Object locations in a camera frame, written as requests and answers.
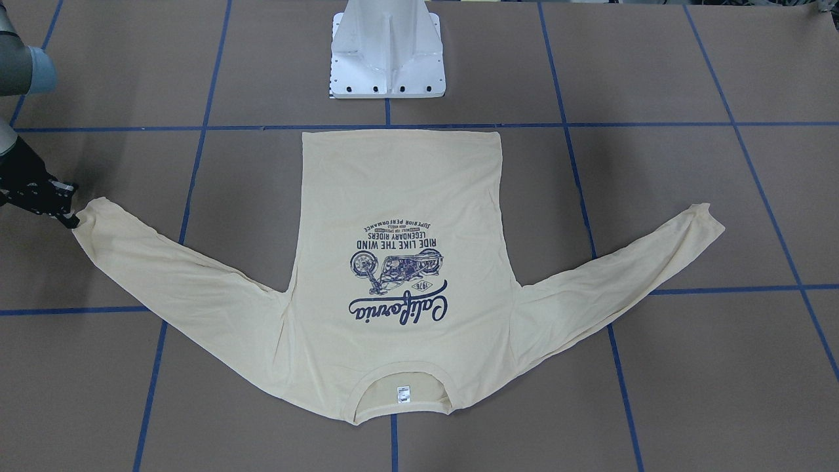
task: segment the gray floor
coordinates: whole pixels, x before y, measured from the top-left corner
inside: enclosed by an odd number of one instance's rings
[[[429,3],[446,96],[383,102],[327,97],[343,3],[5,3],[60,83],[19,113],[3,99],[0,115],[81,184],[79,207],[107,196],[276,289],[294,262],[305,129],[498,130],[523,284],[693,202],[727,231],[609,329],[475,407],[352,427],[263,394],[57,222],[6,206],[1,470],[839,470],[826,14]]]

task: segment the motorcycle graphic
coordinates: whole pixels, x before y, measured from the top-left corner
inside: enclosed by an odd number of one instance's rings
[[[443,256],[436,249],[423,249],[417,255],[389,255],[384,258],[382,274],[376,279],[373,274],[378,259],[369,251],[358,251],[350,258],[350,269],[356,277],[368,279],[373,288],[370,295],[384,295],[407,281],[423,278],[423,275],[439,275]]]

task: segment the black object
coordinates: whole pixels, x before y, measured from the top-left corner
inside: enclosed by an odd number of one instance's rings
[[[79,218],[70,205],[78,188],[47,172],[41,158],[19,136],[12,148],[0,156],[0,207],[11,203],[36,215],[46,213],[66,228],[75,228]]]

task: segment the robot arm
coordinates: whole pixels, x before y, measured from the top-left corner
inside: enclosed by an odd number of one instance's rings
[[[48,92],[55,88],[52,60],[38,48],[24,46],[0,0],[0,96]],[[11,203],[46,213],[67,228],[79,219],[70,203],[76,184],[59,182],[14,129],[0,123],[0,206]]]

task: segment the white tag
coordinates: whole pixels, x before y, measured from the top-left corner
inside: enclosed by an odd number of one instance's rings
[[[411,387],[410,385],[404,387],[396,387],[396,402],[410,403],[411,402]]]

